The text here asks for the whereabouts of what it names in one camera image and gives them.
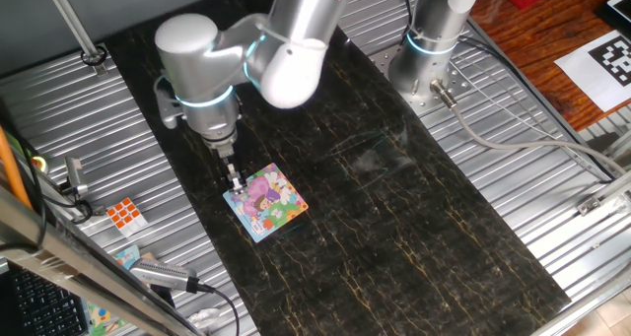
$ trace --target gray hose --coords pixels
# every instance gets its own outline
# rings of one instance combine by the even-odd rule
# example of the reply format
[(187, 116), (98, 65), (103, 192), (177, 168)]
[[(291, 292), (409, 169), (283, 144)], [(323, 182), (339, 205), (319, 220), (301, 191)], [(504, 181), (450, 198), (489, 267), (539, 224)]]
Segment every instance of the gray hose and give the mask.
[(536, 147), (542, 147), (542, 146), (566, 147), (566, 148), (578, 150), (578, 151), (584, 152), (586, 154), (592, 155), (593, 157), (595, 157), (595, 158), (597, 158), (599, 160), (602, 160), (604, 163), (606, 163), (611, 168), (613, 168), (616, 171), (618, 171), (620, 174), (625, 174), (626, 173), (624, 168), (622, 168), (622, 166), (617, 164), (614, 160), (606, 157), (605, 155), (599, 153), (598, 151), (596, 151), (594, 149), (585, 147), (585, 146), (583, 146), (581, 144), (570, 143), (570, 142), (561, 141), (561, 140), (541, 140), (541, 141), (534, 141), (534, 142), (527, 142), (527, 143), (515, 143), (515, 144), (498, 144), (498, 143), (490, 142), (490, 141), (478, 136), (477, 134), (475, 134), (475, 132), (473, 132), (473, 130), (464, 121), (464, 118), (462, 117), (462, 114), (460, 113), (460, 110), (457, 108), (457, 106), (454, 106), (452, 108), (452, 112), (456, 116), (457, 120), (460, 122), (460, 125), (462, 125), (462, 128), (467, 133), (469, 133), (471, 138), (473, 138), (473, 140), (475, 140), (476, 142), (484, 145), (485, 147), (489, 147), (489, 148), (492, 148), (492, 149), (499, 149), (499, 150), (515, 150), (515, 149), (525, 149), (525, 148), (536, 148)]

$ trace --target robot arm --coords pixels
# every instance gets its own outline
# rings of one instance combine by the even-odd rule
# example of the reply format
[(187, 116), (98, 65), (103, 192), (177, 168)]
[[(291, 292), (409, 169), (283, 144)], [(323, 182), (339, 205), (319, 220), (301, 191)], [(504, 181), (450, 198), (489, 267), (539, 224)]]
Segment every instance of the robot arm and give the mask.
[(163, 122), (174, 128), (182, 115), (223, 160), (231, 189), (244, 185), (231, 162), (239, 119), (233, 86), (252, 82), (278, 108), (303, 104), (316, 90), (346, 2), (275, 0), (269, 15), (247, 16), (224, 32), (192, 14), (173, 17), (156, 31), (166, 70), (155, 86)]
[[(182, 115), (218, 153), (231, 189), (244, 181), (233, 163), (239, 103), (233, 86), (253, 83), (278, 108), (307, 101), (316, 90), (328, 43), (347, 0), (275, 0), (269, 15), (250, 15), (224, 32), (201, 15), (180, 15), (156, 32), (165, 75), (155, 86), (163, 122)], [(475, 0), (418, 0), (407, 42), (389, 79), (407, 100), (432, 96)]]

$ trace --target black work table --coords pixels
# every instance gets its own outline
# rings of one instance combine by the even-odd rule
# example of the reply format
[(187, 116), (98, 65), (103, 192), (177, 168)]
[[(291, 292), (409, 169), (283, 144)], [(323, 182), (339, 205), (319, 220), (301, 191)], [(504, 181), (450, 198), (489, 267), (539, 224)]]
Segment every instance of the black work table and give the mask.
[[(205, 0), (221, 30), (272, 0)], [(568, 302), (370, 60), (338, 30), (314, 97), (292, 110), (239, 85), (238, 150), (276, 163), (310, 208), (254, 243), (216, 158), (162, 125), (153, 37), (165, 15), (105, 44), (256, 326), (278, 335), (529, 335)]]

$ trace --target metal grating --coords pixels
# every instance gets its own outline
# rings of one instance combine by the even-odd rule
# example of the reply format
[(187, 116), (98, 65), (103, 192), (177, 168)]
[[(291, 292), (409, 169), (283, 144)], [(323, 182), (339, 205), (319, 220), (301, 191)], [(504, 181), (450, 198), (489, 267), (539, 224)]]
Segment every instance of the metal grating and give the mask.
[[(21, 133), (48, 160), (50, 177), (65, 180), (65, 156), (81, 158), (95, 205), (109, 207), (129, 197), (149, 222), (125, 238), (106, 217), (93, 217), (82, 231), (107, 253), (138, 245), (164, 262), (193, 268), (237, 307), (242, 335), (258, 335), (226, 268), (186, 198), (175, 173), (111, 59), (97, 77), (73, 54), (0, 80), (0, 98)], [(230, 306), (219, 296), (172, 292), (177, 310), (221, 309), (213, 335), (235, 334)], [(139, 335), (124, 327), (118, 335)]]
[[(467, 26), (465, 33), (481, 39), (472, 27)], [(387, 73), (396, 49), (385, 49), (371, 58)], [(557, 139), (573, 140), (569, 126), (554, 120), (537, 96), (490, 55), (461, 43), (452, 63), (484, 94), (522, 121)], [(466, 85), (468, 89), (456, 99), (478, 134), (507, 143), (544, 138)], [(593, 164), (577, 162), (560, 148), (488, 149), (473, 142), (437, 100), (411, 105), (441, 147), (573, 301), (631, 259), (628, 212), (596, 211), (582, 217), (576, 210), (580, 202), (603, 187), (602, 177), (590, 173), (597, 171)]]
[[(412, 8), (416, 0), (410, 0)], [(400, 41), (407, 24), (405, 0), (349, 0), (339, 27), (365, 54)]]

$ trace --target cartoon illustration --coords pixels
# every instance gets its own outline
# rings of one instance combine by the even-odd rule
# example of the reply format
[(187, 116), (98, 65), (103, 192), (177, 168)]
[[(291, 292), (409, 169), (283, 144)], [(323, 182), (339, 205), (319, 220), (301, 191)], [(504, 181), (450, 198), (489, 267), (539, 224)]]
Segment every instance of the cartoon illustration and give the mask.
[[(132, 245), (116, 253), (113, 258), (126, 269), (140, 258), (138, 246)], [(127, 324), (127, 321), (112, 315), (104, 308), (84, 302), (90, 315), (90, 336), (104, 336)]]
[(309, 208), (275, 164), (250, 176), (244, 194), (225, 192), (224, 199), (256, 242)]

